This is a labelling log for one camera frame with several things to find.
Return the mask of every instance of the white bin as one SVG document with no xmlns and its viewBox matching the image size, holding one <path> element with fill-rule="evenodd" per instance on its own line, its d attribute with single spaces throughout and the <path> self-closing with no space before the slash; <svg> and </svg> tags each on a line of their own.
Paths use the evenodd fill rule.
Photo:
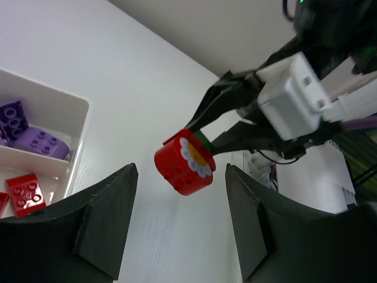
<svg viewBox="0 0 377 283">
<path fill-rule="evenodd" d="M 91 116 L 86 99 L 0 69 L 0 103 L 20 99 L 30 126 L 45 130 L 70 147 L 66 160 L 0 146 L 0 192 L 5 180 L 35 173 L 46 204 L 71 194 Z M 14 216 L 11 200 L 1 215 Z"/>
</svg>

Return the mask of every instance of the table surface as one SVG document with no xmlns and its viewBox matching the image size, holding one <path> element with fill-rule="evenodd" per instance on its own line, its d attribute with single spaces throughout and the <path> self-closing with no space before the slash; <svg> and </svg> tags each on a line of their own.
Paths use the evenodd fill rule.
<svg viewBox="0 0 377 283">
<path fill-rule="evenodd" d="M 131 162 L 138 189 L 119 282 L 239 280 L 224 171 L 182 197 L 154 152 L 193 115 L 216 76 L 105 0 L 0 1 L 0 67 L 91 100 L 75 192 Z M 228 114 L 204 132 L 214 138 Z"/>
</svg>

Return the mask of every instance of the white plastic box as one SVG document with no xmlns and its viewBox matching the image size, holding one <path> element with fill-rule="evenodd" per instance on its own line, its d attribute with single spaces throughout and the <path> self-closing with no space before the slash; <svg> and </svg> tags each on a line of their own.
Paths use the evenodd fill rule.
<svg viewBox="0 0 377 283">
<path fill-rule="evenodd" d="M 91 116 L 86 99 L 56 90 L 0 69 L 0 103 L 20 99 L 30 126 L 63 140 L 70 153 L 66 160 L 0 146 L 0 192 L 8 193 L 5 180 L 35 173 L 47 205 L 72 192 Z M 9 199 L 2 218 L 14 216 Z"/>
</svg>

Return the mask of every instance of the purple cable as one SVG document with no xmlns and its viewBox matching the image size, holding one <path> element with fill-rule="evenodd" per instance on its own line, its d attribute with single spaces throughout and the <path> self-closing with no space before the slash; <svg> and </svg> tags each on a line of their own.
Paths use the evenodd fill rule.
<svg viewBox="0 0 377 283">
<path fill-rule="evenodd" d="M 367 118 L 343 122 L 342 127 L 344 131 L 375 128 L 377 127 L 377 116 L 369 116 Z"/>
</svg>

